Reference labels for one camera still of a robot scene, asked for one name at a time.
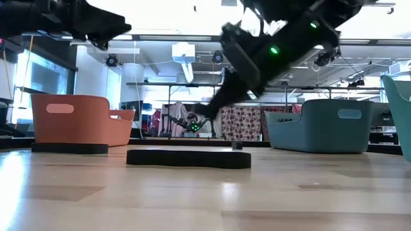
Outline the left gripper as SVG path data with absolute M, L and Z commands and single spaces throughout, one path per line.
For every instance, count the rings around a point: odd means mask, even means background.
M 86 0 L 34 0 L 34 5 L 42 16 L 73 36 L 87 36 L 102 51 L 108 50 L 109 39 L 132 29 L 124 16 L 97 8 Z

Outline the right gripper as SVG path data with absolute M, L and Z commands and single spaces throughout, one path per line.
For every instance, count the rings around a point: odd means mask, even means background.
M 269 34 L 263 32 L 254 36 L 243 29 L 240 23 L 228 22 L 222 26 L 220 44 L 232 68 L 222 68 L 222 86 L 208 104 L 195 105 L 196 114 L 214 120 L 223 107 L 250 101 L 252 98 L 249 93 L 256 98 L 263 95 L 267 83 L 263 81 L 255 56 L 268 39 Z

